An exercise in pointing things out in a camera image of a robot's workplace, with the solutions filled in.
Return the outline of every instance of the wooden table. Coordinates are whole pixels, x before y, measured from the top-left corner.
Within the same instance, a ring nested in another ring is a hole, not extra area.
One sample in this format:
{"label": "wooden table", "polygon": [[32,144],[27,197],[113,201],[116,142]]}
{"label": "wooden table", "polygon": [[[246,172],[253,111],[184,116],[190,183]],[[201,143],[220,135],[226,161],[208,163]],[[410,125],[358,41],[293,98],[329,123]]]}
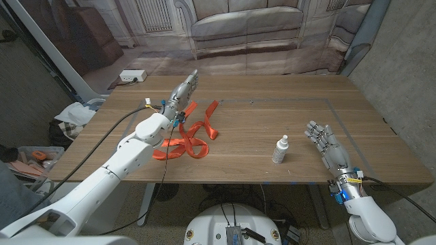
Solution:
{"label": "wooden table", "polygon": [[[117,87],[49,178],[64,178],[120,117],[144,105],[145,97],[159,105],[185,78],[148,77],[134,86]],[[346,77],[200,74],[192,99],[198,102],[198,107],[187,119],[185,130],[194,122],[204,120],[206,108],[212,100],[217,100],[220,105],[211,116],[211,125],[219,135],[216,140],[210,140],[201,128],[196,137],[207,142],[209,154],[194,159],[185,153],[170,159],[165,182],[326,184],[332,176],[303,133],[310,120],[332,125],[352,163],[368,176],[391,184],[433,181],[428,169]],[[152,113],[146,109],[124,120],[70,181],[84,180],[100,167],[120,139]],[[275,165],[271,156],[277,140],[284,134],[289,137],[290,148],[284,162]],[[178,130],[174,130],[173,138],[180,138]],[[164,165],[165,161],[152,159],[125,180],[160,182]]]}

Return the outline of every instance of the radiator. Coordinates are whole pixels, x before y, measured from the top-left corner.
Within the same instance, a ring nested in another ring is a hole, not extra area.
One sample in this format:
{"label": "radiator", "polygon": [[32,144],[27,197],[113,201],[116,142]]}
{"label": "radiator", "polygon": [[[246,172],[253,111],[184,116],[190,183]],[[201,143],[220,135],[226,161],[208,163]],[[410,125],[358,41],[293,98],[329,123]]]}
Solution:
{"label": "radiator", "polygon": [[348,0],[330,0],[327,6],[327,11],[338,10],[342,8]]}
{"label": "radiator", "polygon": [[172,31],[166,0],[136,0],[146,32]]}

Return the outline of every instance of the blue connector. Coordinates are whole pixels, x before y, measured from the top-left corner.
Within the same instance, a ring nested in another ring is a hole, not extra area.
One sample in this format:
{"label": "blue connector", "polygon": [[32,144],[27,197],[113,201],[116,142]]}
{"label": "blue connector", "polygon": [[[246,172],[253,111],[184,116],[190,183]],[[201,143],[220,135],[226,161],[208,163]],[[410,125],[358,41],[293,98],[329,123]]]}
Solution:
{"label": "blue connector", "polygon": [[342,196],[340,193],[334,194],[334,198],[336,199],[336,202],[339,204],[343,204]]}

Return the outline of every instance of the wall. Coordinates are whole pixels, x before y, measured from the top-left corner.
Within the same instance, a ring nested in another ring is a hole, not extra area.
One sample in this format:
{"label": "wall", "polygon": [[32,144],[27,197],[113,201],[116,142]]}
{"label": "wall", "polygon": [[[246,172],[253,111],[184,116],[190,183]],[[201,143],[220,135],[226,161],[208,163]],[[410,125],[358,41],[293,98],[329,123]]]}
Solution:
{"label": "wall", "polygon": [[48,123],[71,99],[21,39],[0,44],[0,74],[0,144],[49,146]]}
{"label": "wall", "polygon": [[[433,176],[436,176],[435,42],[436,2],[391,1],[372,49],[350,75]],[[435,197],[435,184],[411,196],[433,216]],[[424,235],[435,235],[436,225],[403,199],[389,203],[384,210],[406,244]]]}

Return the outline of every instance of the bottle cap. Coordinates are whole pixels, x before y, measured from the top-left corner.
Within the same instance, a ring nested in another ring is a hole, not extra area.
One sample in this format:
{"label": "bottle cap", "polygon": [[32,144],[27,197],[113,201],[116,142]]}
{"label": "bottle cap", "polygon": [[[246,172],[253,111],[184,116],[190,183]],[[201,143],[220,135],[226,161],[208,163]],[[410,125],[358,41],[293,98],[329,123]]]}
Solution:
{"label": "bottle cap", "polygon": [[287,144],[287,135],[284,135],[283,138],[281,138],[281,142]]}

